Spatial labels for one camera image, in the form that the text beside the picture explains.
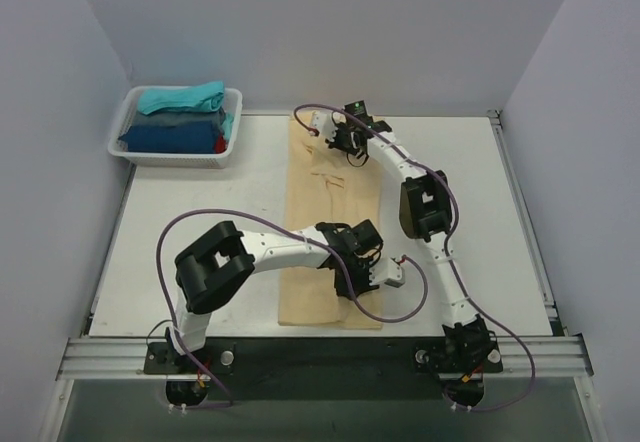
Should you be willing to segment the cream yellow t shirt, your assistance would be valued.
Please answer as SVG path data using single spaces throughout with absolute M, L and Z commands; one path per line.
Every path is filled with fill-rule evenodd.
M 375 161 L 360 168 L 290 119 L 285 227 L 296 231 L 320 222 L 351 227 L 369 219 L 379 224 L 382 169 Z M 278 323 L 379 330 L 382 323 L 364 315 L 334 289 L 334 273 L 311 268 L 285 269 L 280 276 Z

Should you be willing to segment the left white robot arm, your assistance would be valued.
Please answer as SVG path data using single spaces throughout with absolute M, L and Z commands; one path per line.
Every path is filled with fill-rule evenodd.
M 211 314 L 228 304 L 254 273 L 306 267 L 334 272 L 334 289 L 351 300 L 373 291 L 371 281 L 383 239 L 371 220 L 354 227 L 320 222 L 289 235 L 241 231 L 223 221 L 175 258 L 181 290 L 170 331 L 168 362 L 190 373 L 201 365 Z

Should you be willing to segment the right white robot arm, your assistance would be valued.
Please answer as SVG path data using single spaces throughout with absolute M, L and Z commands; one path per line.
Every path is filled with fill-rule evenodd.
M 330 149 L 373 159 L 399 182 L 402 231 L 419 242 L 440 286 L 443 354 L 429 359 L 462 372 L 498 355 L 495 335 L 472 302 L 450 246 L 458 227 L 459 206 L 444 172 L 413 159 L 387 122 L 374 120 L 362 101 L 331 109 L 327 116 L 315 115 L 312 125 Z

